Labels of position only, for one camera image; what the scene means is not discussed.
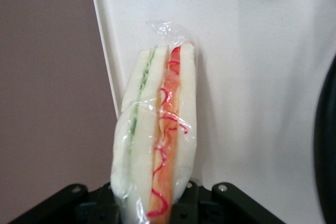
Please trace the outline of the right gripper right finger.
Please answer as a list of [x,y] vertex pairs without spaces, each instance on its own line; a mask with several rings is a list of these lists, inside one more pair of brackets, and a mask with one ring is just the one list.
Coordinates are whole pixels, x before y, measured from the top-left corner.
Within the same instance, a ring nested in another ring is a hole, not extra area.
[[283,223],[281,219],[231,183],[211,190],[189,181],[173,205],[170,223]]

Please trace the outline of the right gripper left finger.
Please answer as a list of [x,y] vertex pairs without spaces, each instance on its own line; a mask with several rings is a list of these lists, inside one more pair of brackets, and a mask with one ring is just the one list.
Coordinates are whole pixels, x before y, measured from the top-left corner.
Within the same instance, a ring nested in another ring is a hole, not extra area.
[[106,183],[94,191],[71,184],[10,223],[121,223],[121,210]]

